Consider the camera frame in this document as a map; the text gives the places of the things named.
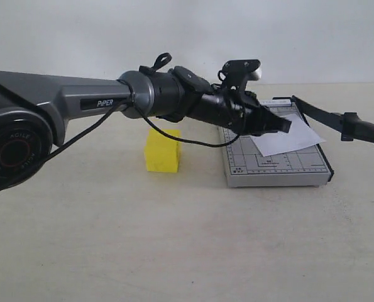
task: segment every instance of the white table surface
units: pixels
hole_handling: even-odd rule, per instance
[[[374,84],[254,87],[374,122]],[[228,189],[218,149],[182,145],[179,173],[147,172],[148,126],[113,115],[0,193],[0,301],[374,301],[374,146],[309,121],[332,182]]]

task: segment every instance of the white paper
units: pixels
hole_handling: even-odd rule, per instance
[[[251,136],[262,156],[297,151],[325,142],[297,114],[285,115],[283,117],[292,121],[288,133],[278,132],[266,133],[260,137]]]

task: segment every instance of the yellow foam block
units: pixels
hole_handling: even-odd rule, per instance
[[[163,130],[174,137],[181,137],[180,130]],[[179,170],[181,144],[150,129],[144,149],[146,169],[149,172],[176,173]]]

